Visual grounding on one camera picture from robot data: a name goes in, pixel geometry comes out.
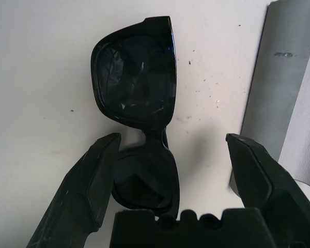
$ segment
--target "dark tinted lens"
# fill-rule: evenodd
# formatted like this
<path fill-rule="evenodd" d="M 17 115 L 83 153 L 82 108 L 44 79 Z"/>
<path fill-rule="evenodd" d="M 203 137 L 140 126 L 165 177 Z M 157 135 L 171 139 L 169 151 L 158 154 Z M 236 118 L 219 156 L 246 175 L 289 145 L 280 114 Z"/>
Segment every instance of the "dark tinted lens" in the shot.
<path fill-rule="evenodd" d="M 172 200 L 168 165 L 158 154 L 139 153 L 117 161 L 114 187 L 124 201 L 138 207 L 167 207 Z"/>
<path fill-rule="evenodd" d="M 95 63 L 104 105 L 118 117 L 137 121 L 161 118 L 170 94 L 170 73 L 163 46 L 136 36 L 103 48 Z"/>

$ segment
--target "black sunglasses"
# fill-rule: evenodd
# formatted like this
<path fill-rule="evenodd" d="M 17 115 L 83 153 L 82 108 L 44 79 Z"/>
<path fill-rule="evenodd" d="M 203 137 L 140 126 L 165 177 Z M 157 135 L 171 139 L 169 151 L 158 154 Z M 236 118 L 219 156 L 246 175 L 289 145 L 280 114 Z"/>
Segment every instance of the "black sunglasses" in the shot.
<path fill-rule="evenodd" d="M 119 133 L 97 140 L 63 179 L 27 247 L 84 247 L 102 226 L 110 194 L 130 209 L 178 215 L 178 172 L 165 133 L 176 96 L 170 17 L 147 18 L 102 39 L 91 72 L 101 112 L 141 129 L 146 144 L 119 152 Z"/>
<path fill-rule="evenodd" d="M 119 153 L 112 196 L 130 209 L 177 216 L 179 180 L 165 131 L 177 84 L 170 17 L 147 18 L 103 38 L 92 52 L 91 75 L 100 111 L 146 136 L 145 145 Z"/>

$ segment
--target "gray panel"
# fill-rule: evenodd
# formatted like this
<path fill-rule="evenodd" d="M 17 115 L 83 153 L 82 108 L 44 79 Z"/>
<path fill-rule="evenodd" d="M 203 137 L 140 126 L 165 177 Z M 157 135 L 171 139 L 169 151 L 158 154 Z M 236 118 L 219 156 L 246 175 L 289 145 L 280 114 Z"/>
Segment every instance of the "gray panel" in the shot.
<path fill-rule="evenodd" d="M 310 56 L 310 0 L 268 8 L 241 134 L 278 161 Z"/>
<path fill-rule="evenodd" d="M 288 126 L 279 163 L 294 179 L 310 185 L 310 59 Z"/>

